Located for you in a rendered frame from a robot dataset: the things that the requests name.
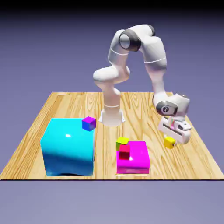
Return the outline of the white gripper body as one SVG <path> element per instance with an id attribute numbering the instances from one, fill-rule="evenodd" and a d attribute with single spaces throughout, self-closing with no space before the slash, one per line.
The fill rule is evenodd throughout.
<path id="1" fill-rule="evenodd" d="M 163 116 L 158 129 L 167 137 L 172 137 L 181 144 L 188 143 L 191 135 L 191 126 L 184 121 L 174 120 L 172 117 Z"/>

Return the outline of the small yellow cube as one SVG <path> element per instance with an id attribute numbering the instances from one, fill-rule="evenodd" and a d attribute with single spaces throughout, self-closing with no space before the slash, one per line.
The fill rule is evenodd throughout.
<path id="1" fill-rule="evenodd" d="M 166 148 L 172 149 L 175 146 L 175 139 L 170 136 L 166 136 L 164 139 L 164 146 Z"/>

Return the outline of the small lime green cube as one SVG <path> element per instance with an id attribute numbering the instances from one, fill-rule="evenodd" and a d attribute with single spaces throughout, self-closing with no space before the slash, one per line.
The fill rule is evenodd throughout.
<path id="1" fill-rule="evenodd" d="M 116 141 L 116 150 L 118 151 L 120 145 L 127 145 L 129 143 L 129 138 L 120 136 Z"/>

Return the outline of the small red cube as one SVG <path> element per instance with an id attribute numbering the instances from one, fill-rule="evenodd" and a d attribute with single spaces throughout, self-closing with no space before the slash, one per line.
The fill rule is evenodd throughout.
<path id="1" fill-rule="evenodd" d="M 130 159 L 130 145 L 120 145 L 119 147 L 119 159 L 129 160 Z"/>

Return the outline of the small purple cube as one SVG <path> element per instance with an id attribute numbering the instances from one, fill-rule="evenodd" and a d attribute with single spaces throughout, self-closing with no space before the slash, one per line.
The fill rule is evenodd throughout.
<path id="1" fill-rule="evenodd" d="M 87 131 L 92 131 L 96 128 L 96 119 L 92 117 L 85 117 L 82 119 L 82 128 Z"/>

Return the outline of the large magenta box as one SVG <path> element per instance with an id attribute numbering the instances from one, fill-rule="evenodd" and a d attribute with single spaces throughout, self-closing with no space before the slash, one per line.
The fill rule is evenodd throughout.
<path id="1" fill-rule="evenodd" d="M 150 157 L 145 141 L 129 141 L 129 160 L 120 159 L 120 151 L 116 151 L 117 174 L 148 174 Z"/>

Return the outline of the large cyan box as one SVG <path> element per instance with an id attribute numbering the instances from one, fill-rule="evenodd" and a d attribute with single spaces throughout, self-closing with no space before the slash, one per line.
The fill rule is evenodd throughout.
<path id="1" fill-rule="evenodd" d="M 93 175 L 95 130 L 82 118 L 52 118 L 40 141 L 47 176 Z"/>

